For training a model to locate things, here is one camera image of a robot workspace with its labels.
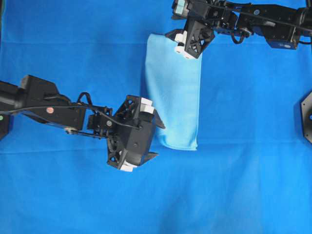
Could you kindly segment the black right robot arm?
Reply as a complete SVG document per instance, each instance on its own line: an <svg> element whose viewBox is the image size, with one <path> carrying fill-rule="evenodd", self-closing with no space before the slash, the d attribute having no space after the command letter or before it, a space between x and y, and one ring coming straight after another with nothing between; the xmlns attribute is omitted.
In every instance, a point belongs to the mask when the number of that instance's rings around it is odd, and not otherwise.
<svg viewBox="0 0 312 234"><path fill-rule="evenodd" d="M230 36L234 44L257 34L271 48L295 50L301 37L312 36L312 2L306 4L294 9L227 0L175 0L172 19L186 23L165 36L177 43L175 51L187 59L198 59L216 34Z"/></svg>

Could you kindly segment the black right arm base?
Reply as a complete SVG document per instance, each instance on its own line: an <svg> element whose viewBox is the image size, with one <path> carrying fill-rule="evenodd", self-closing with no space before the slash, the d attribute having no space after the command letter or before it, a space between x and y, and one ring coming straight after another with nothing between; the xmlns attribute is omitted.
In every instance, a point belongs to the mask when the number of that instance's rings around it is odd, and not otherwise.
<svg viewBox="0 0 312 234"><path fill-rule="evenodd" d="M309 90L299 101L301 129L304 139L312 144L312 91Z"/></svg>

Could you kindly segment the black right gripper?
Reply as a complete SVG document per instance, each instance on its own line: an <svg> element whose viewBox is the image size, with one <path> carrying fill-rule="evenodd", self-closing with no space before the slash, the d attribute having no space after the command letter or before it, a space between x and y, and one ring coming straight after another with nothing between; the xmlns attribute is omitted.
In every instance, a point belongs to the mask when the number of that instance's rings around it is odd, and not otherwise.
<svg viewBox="0 0 312 234"><path fill-rule="evenodd" d="M165 34L177 42L175 52L186 59L198 59L215 38L213 29L194 19L186 21L184 29L175 29Z"/></svg>

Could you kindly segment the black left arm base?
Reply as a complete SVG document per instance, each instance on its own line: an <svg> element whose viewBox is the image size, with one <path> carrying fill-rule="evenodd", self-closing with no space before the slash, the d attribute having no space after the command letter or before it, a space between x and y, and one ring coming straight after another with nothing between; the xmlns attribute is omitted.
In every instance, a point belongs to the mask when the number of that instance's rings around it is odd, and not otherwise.
<svg viewBox="0 0 312 234"><path fill-rule="evenodd" d="M12 127L12 117L10 115L1 114L0 115L0 140L6 137Z"/></svg>

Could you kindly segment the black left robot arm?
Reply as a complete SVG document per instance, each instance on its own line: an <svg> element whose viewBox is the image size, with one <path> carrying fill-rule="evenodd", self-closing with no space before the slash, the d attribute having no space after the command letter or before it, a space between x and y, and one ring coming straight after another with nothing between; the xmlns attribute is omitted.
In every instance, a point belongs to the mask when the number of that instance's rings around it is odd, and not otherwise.
<svg viewBox="0 0 312 234"><path fill-rule="evenodd" d="M155 129L165 129L149 99L127 95L114 113L109 107L95 106L88 92L72 102L53 82L31 75L20 86L0 83L1 138L8 135L14 114L62 128L70 135L106 139L107 164L126 172L158 155L150 151L151 143Z"/></svg>

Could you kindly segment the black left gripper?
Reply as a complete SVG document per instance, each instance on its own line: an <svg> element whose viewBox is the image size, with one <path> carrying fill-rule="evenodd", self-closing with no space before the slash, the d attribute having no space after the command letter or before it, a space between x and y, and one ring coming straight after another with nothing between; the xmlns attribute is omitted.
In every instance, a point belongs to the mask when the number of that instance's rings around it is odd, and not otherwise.
<svg viewBox="0 0 312 234"><path fill-rule="evenodd" d="M158 156L150 152L155 128L165 129L153 102L137 96L127 96L114 114L119 122L107 139L107 164L122 171L131 172Z"/></svg>

